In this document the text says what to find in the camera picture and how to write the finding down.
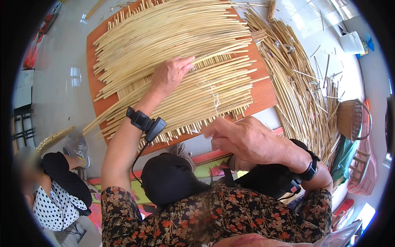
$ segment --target black pants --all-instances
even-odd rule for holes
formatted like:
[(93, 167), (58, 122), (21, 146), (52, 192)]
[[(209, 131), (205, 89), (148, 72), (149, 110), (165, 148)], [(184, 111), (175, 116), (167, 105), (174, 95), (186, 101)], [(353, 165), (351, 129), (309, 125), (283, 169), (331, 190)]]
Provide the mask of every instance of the black pants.
[[(290, 140), (307, 150), (307, 146), (301, 141)], [(288, 167), (281, 164), (257, 165), (234, 182), (243, 188), (279, 199), (286, 193), (284, 187), (290, 184), (291, 177)], [(141, 181), (147, 198), (161, 208), (211, 188), (196, 178), (186, 159), (171, 153), (161, 153), (148, 160)]]
[(81, 178), (69, 171), (69, 163), (61, 152), (47, 153), (43, 157), (44, 172), (67, 193), (79, 198), (87, 208), (92, 204), (90, 190)]

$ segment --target green cloth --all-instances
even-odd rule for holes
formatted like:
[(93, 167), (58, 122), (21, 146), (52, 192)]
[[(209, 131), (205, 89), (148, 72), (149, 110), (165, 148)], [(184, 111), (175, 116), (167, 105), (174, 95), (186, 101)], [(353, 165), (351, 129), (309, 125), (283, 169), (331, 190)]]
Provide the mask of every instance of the green cloth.
[(355, 152), (359, 146), (359, 141), (351, 143), (345, 136), (341, 136), (339, 150), (337, 151), (335, 161), (331, 169), (331, 176), (333, 181), (344, 178), (342, 183), (350, 178), (348, 168), (354, 158)]

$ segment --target orange table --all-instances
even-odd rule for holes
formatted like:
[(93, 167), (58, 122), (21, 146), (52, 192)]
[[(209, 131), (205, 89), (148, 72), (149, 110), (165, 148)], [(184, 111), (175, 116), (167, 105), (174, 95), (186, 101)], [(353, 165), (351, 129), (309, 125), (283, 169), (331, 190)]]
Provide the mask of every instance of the orange table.
[[(129, 7), (133, 11), (134, 9), (136, 9), (137, 7), (140, 6), (140, 3), (141, 3), (141, 0), (138, 0), (138, 1), (130, 4)], [(125, 7), (122, 10), (126, 13), (128, 11), (128, 7)], [(230, 9), (229, 11), (232, 14), (237, 14), (236, 10), (234, 10), (233, 8)], [(89, 90), (90, 90), (90, 95), (92, 97), (92, 100), (94, 100), (96, 98), (96, 95), (99, 93), (99, 90), (105, 86), (105, 84), (103, 82), (98, 80), (98, 78), (104, 72), (101, 72), (97, 75), (94, 74), (93, 66), (96, 64), (97, 57), (95, 56), (96, 46), (93, 45), (93, 42), (96, 41), (101, 35), (103, 35), (107, 31), (107, 24), (109, 21), (114, 20), (115, 15), (117, 15), (117, 12), (115, 12), (114, 15), (109, 17), (107, 20), (103, 21), (103, 23), (100, 24), (95, 30), (93, 30), (87, 37), (87, 69), (88, 69)], [(242, 21), (239, 16), (237, 16), (236, 18), (239, 21)], [(257, 60), (254, 63), (254, 65), (247, 67), (247, 69), (249, 69), (249, 70), (254, 69), (254, 68), (257, 69), (256, 71), (248, 74), (251, 77), (251, 79), (254, 80), (257, 78), (268, 76), (269, 73), (266, 69), (265, 63), (263, 62), (256, 45), (252, 43), (247, 47), (247, 49), (248, 49), (247, 55), (250, 57), (250, 59)], [(254, 99), (254, 103), (251, 104), (250, 107), (248, 107), (247, 110), (244, 112), (244, 114), (246, 116), (252, 115), (252, 114), (257, 113), (262, 110), (265, 110), (265, 109), (270, 108), (270, 107), (277, 104), (276, 96), (273, 91), (273, 87), (272, 87), (270, 78), (255, 82), (254, 87), (251, 89), (251, 96)], [(118, 101), (117, 94), (113, 94), (105, 100), (101, 99), (96, 102), (93, 102), (93, 107), (94, 107), (96, 116), (102, 114), (106, 109), (108, 109), (110, 106), (112, 106), (117, 101)], [(227, 116), (227, 118), (231, 121), (234, 121), (234, 119), (229, 116)], [(107, 126), (107, 123), (104, 122), (100, 125), (100, 129), (104, 129), (106, 126)], [(199, 134), (196, 134), (196, 133), (193, 133), (192, 135), (191, 134), (189, 134), (189, 135), (183, 134), (178, 139), (173, 139), (173, 142), (171, 142), (171, 144), (175, 144), (175, 143), (190, 139), (190, 138), (198, 136), (198, 135)], [(106, 141), (107, 145), (110, 142), (110, 140), (107, 140), (107, 139), (105, 139), (105, 141)], [(165, 148), (166, 146), (167, 146), (166, 143), (157, 143), (153, 147), (148, 146), (144, 150), (143, 155), (157, 151), (162, 148)]]

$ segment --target floral blouse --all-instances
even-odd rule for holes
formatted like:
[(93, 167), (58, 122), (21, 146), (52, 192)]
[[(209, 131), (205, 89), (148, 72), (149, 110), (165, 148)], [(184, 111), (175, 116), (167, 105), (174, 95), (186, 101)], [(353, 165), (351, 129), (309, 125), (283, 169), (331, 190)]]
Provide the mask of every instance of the floral blouse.
[(102, 192), (103, 246), (211, 246), (235, 235), (257, 233), (289, 243), (313, 243), (330, 233), (331, 193), (319, 189), (296, 213), (282, 202), (218, 180), (207, 192), (170, 204), (144, 220), (131, 194)]

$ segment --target white floor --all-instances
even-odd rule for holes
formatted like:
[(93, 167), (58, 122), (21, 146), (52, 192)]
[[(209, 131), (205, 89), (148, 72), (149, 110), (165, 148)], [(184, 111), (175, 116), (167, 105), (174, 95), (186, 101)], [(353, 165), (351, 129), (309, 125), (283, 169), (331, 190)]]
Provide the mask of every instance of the white floor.
[[(115, 6), (122, 0), (107, 0), (88, 20), (82, 19), (97, 0), (77, 1), (69, 0), (62, 6), (58, 19), (43, 40), (36, 63), (36, 72), (33, 82), (33, 119), (36, 128), (35, 143), (38, 145), (45, 137), (76, 125), (76, 129), (50, 151), (61, 151), (66, 145), (75, 149), (78, 136), (82, 129), (95, 119), (93, 104), (90, 98), (87, 62), (86, 62), (86, 37), (93, 31), (100, 19), (108, 18), (113, 14), (110, 6)], [(361, 98), (363, 95), (362, 75), (359, 64), (354, 55), (345, 54), (340, 46), (337, 24), (339, 18), (334, 8), (326, 0), (277, 1), (275, 18), (282, 19), (291, 25), (302, 43), (306, 53), (310, 56), (319, 45), (320, 49), (315, 54), (322, 76), (324, 76), (327, 56), (330, 54), (328, 75), (340, 73), (335, 77), (339, 82), (339, 94), (345, 91), (344, 100)], [(256, 7), (255, 10), (264, 18), (267, 8)], [(324, 17), (324, 31), (320, 12)], [(243, 17), (243, 10), (238, 10)], [(316, 69), (314, 59), (310, 59)], [(278, 128), (280, 122), (274, 109), (270, 108), (254, 115), (271, 128)], [(100, 176), (102, 161), (106, 151), (103, 139), (97, 139), (94, 130), (86, 135), (89, 145), (89, 155), (92, 165), (87, 169), (88, 178)], [(210, 141), (202, 136), (186, 141), (186, 147), (192, 155), (208, 152), (211, 149)], [(146, 155), (139, 159), (135, 170), (140, 170), (145, 162), (158, 153)]]

